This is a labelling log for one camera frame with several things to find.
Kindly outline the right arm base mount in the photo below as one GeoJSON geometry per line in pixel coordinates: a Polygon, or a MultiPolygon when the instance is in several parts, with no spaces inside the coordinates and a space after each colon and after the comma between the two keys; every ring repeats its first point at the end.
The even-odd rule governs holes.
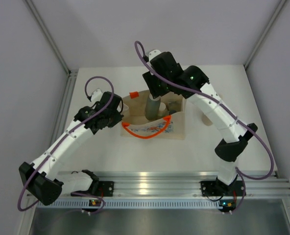
{"type": "Polygon", "coordinates": [[[237,196],[243,195],[244,186],[242,181],[236,181],[227,186],[219,181],[201,181],[201,192],[204,197],[221,197],[221,196],[237,196]]]}

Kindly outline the grey-green pump bottle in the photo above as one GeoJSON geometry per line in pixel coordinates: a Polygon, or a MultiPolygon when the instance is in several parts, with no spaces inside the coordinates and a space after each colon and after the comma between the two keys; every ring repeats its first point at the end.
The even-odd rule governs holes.
{"type": "Polygon", "coordinates": [[[161,97],[154,98],[152,94],[149,94],[145,105],[145,117],[149,121],[154,121],[158,117],[160,108],[161,97]]]}

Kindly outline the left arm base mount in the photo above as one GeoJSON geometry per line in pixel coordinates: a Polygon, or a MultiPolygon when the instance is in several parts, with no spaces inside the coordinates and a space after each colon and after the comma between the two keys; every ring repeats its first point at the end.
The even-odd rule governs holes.
{"type": "Polygon", "coordinates": [[[114,193],[115,183],[113,181],[99,181],[95,196],[112,197],[114,193]]]}

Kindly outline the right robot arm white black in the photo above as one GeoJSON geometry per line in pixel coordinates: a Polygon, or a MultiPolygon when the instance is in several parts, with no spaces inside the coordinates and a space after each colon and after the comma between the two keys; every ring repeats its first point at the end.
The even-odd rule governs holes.
{"type": "Polygon", "coordinates": [[[215,148],[220,165],[214,187],[219,193],[228,194],[234,189],[237,178],[237,157],[253,135],[222,108],[222,99],[199,67],[182,69],[170,52],[159,50],[149,52],[143,59],[153,69],[144,73],[143,78],[154,98],[169,92],[183,96],[198,107],[221,133],[222,140],[215,148]]]}

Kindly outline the small dark-cap jar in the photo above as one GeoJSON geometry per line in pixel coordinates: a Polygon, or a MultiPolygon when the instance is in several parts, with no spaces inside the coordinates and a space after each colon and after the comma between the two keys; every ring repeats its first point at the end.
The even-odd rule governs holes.
{"type": "Polygon", "coordinates": [[[172,115],[177,112],[181,112],[182,102],[181,101],[170,101],[168,102],[168,113],[172,115]]]}

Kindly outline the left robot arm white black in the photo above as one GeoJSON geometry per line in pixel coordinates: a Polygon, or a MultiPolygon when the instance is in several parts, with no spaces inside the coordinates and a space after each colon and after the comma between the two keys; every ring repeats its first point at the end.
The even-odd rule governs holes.
{"type": "Polygon", "coordinates": [[[89,196],[101,195],[99,178],[93,172],[82,170],[59,174],[74,151],[87,139],[105,127],[114,127],[123,118],[118,110],[123,106],[120,96],[97,89],[93,97],[94,106],[81,108],[65,133],[43,155],[19,167],[23,185],[45,206],[64,194],[76,192],[89,196]]]}

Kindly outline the canvas bag with orange handles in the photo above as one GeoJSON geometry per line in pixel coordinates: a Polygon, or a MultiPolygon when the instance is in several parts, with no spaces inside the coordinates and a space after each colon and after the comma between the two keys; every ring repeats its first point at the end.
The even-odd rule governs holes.
{"type": "Polygon", "coordinates": [[[122,137],[137,137],[140,139],[161,138],[183,140],[185,138],[185,106],[186,100],[181,95],[168,93],[161,97],[161,102],[181,101],[181,112],[163,118],[149,121],[145,117],[145,105],[149,91],[132,92],[123,98],[123,115],[121,125],[122,137]]]}

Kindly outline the beige pump bottle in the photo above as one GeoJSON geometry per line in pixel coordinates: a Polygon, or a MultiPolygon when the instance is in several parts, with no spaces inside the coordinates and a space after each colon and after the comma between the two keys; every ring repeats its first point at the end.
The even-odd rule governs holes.
{"type": "MultiPolygon", "coordinates": [[[[216,98],[221,100],[222,99],[222,94],[217,94],[216,98]]],[[[212,121],[204,113],[202,113],[201,120],[202,120],[203,124],[206,125],[206,126],[212,126],[213,125],[212,121]]]]}

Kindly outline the light green round-cap bottle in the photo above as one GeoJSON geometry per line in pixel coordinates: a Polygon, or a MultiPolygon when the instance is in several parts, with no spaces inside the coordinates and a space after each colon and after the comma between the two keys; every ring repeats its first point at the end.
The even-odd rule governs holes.
{"type": "Polygon", "coordinates": [[[166,115],[167,111],[168,110],[166,104],[161,102],[158,110],[158,118],[163,118],[166,115]]]}

